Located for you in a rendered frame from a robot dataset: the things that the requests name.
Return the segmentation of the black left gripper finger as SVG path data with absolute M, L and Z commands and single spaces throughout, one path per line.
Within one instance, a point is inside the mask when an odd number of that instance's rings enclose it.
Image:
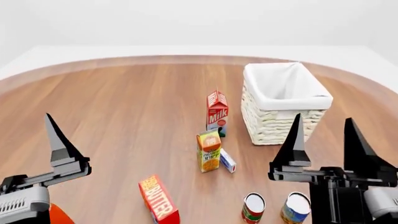
M 91 174 L 90 158 L 85 157 L 66 138 L 49 113 L 45 115 L 45 127 L 50 141 L 53 167 L 52 182 L 65 182 Z

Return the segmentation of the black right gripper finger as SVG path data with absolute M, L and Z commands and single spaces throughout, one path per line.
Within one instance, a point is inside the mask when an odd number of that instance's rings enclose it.
M 303 121 L 301 114 L 295 116 L 291 129 L 274 160 L 269 163 L 270 180 L 311 181 L 312 176 L 304 171 L 311 161 L 305 152 Z
M 353 172 L 359 179 L 398 185 L 398 169 L 375 153 L 353 118 L 345 120 L 344 170 Z

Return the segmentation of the white woven basket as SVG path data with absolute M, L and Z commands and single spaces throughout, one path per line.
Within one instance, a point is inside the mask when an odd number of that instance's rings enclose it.
M 304 140 L 307 141 L 326 111 L 260 110 L 248 89 L 248 85 L 244 82 L 241 112 L 248 134 L 254 145 L 281 145 L 284 143 L 298 113 L 302 114 Z

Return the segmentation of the white blue cream cheese box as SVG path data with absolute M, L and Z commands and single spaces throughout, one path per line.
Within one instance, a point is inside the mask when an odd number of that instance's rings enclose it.
M 230 173 L 234 173 L 236 171 L 236 162 L 223 148 L 220 149 L 220 162 L 228 169 Z

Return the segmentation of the white cloth basket liner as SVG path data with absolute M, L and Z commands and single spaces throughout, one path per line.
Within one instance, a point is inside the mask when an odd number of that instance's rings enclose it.
M 243 76 L 260 110 L 328 110 L 333 102 L 302 63 L 249 63 Z

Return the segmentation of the red yellow butter box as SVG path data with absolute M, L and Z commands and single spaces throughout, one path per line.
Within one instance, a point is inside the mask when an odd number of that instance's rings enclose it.
M 154 224 L 180 224 L 180 214 L 157 175 L 140 181 L 139 190 Z

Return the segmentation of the blue yellow can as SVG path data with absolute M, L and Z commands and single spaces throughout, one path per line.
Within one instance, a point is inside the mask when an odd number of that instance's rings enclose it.
M 280 216 L 286 224 L 302 224 L 310 212 L 311 203 L 308 197 L 300 192 L 292 192 L 287 196 Z

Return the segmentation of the red tomato can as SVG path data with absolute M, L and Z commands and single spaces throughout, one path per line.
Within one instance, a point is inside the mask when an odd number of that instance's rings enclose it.
M 266 208 L 266 201 L 262 195 L 251 192 L 243 199 L 241 216 L 248 224 L 258 224 Z

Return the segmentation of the orange juice carton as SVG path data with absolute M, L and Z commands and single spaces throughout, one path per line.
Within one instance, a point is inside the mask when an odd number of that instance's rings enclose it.
M 221 139 L 217 129 L 197 135 L 197 161 L 202 173 L 213 171 L 220 165 Z

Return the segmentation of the red white milk carton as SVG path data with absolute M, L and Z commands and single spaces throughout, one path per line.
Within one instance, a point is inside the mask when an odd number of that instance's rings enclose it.
M 221 138 L 226 137 L 229 108 L 224 94 L 216 90 L 206 97 L 206 130 L 216 129 Z

